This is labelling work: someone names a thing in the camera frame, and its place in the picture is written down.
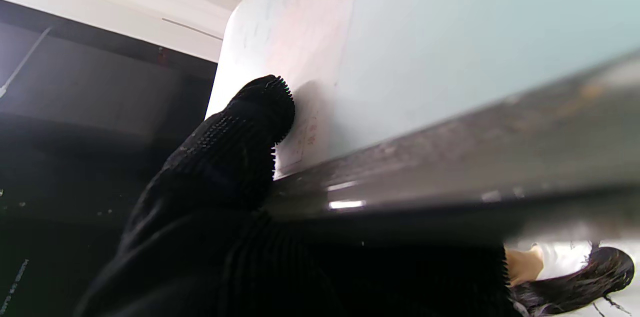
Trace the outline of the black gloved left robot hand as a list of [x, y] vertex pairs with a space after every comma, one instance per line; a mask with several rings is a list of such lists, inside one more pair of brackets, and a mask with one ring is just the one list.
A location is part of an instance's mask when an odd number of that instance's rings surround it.
[[295, 103], [256, 78], [167, 159], [76, 317], [518, 317], [502, 244], [306, 245], [262, 209]]

